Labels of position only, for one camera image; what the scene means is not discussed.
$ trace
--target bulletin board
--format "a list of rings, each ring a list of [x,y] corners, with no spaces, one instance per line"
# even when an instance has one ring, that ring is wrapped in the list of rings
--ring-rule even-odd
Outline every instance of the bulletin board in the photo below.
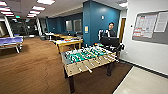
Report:
[[[132,39],[168,44],[168,11],[137,14]]]

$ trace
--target game room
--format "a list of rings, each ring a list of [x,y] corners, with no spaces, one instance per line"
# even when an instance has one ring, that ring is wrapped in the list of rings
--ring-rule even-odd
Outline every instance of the game room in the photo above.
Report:
[[[167,0],[0,0],[0,94],[167,94]]]

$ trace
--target window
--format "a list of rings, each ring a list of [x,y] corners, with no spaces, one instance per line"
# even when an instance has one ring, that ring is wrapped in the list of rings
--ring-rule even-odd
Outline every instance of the window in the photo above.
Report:
[[[66,21],[66,31],[72,31],[72,21]]]
[[[74,31],[81,32],[81,19],[74,20]]]

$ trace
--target brown carpet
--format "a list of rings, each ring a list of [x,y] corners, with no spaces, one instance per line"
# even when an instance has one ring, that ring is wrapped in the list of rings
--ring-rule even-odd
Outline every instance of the brown carpet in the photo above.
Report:
[[[105,66],[75,75],[74,94],[112,94],[130,69],[119,63],[110,77]],[[70,94],[57,47],[48,40],[28,38],[19,54],[15,48],[1,50],[0,94]]]

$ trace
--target table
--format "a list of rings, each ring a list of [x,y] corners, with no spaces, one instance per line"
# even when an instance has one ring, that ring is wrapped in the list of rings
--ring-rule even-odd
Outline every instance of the table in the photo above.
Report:
[[[107,76],[111,76],[112,67],[116,59],[116,53],[98,46],[62,52],[65,78],[69,78],[70,92],[74,93],[73,76],[85,71],[92,73],[92,69],[107,65]]]
[[[79,44],[79,49],[81,48],[81,43],[83,43],[83,40],[71,40],[71,41],[64,41],[64,40],[57,40],[54,41],[56,45],[58,46],[59,53],[64,52],[63,47],[67,45],[72,45],[74,44],[74,49],[75,49],[75,44]]]
[[[21,50],[23,43],[23,37],[7,37],[7,38],[0,38],[0,49],[7,49],[16,47],[17,53]]]
[[[73,36],[60,36],[60,38],[70,39],[70,38],[77,38],[77,37],[73,37]]]
[[[62,35],[62,34],[54,34],[53,36],[60,37],[60,36],[64,36],[64,35]]]
[[[53,41],[53,40],[51,40],[51,36],[54,35],[54,33],[50,32],[50,33],[45,33],[45,34],[50,37],[49,41]]]

